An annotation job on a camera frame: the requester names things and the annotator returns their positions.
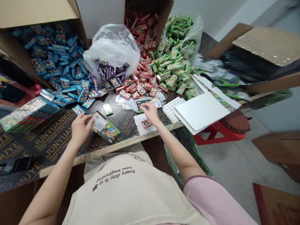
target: beige apron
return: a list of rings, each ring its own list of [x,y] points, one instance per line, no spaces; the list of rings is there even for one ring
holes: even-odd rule
[[[175,180],[153,167],[140,146],[86,174],[90,177],[85,176],[86,183],[72,195],[63,225],[209,224]]]

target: gray floor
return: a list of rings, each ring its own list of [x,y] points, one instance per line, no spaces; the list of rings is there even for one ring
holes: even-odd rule
[[[238,142],[199,146],[214,178],[223,185],[245,211],[261,224],[252,183],[258,183],[300,195],[300,184],[294,182],[277,164],[265,159],[252,139],[269,133],[251,112],[244,112],[250,120],[251,131]]]

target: white wall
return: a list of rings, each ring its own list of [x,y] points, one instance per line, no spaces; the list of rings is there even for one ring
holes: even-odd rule
[[[267,26],[280,15],[280,12],[282,13],[286,10],[284,10],[284,8],[294,1],[295,0],[247,0],[218,34],[213,37],[216,41],[222,40],[222,38],[238,23]],[[267,12],[267,14],[264,15],[265,18],[260,20],[261,24],[259,21],[256,22],[256,20],[265,12]],[[269,21],[269,24],[262,24],[265,21]]]
[[[124,24],[125,0],[76,1],[88,39],[92,39],[105,24]]]
[[[171,12],[188,15],[200,13],[204,22],[204,32],[214,38],[246,1],[174,0]]]
[[[271,24],[271,27],[300,35],[300,7],[283,14]],[[251,111],[270,131],[300,131],[300,87],[291,90],[292,97]]]

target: stool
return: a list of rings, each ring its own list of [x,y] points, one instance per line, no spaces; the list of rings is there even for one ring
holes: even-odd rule
[[[198,134],[193,135],[194,140],[196,141],[197,145],[205,145],[205,144],[215,144],[215,143],[222,143],[222,142],[230,142],[230,141],[239,141],[246,137],[246,133],[239,134],[235,133],[225,125],[223,125],[220,121],[217,121],[210,125],[209,127],[204,129],[205,133],[210,133],[207,140],[200,137]],[[223,137],[215,138],[216,134],[220,132]]]

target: pink shirt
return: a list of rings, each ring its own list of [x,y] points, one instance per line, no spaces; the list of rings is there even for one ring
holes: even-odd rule
[[[183,193],[211,225],[257,224],[222,185],[209,177],[190,177]]]

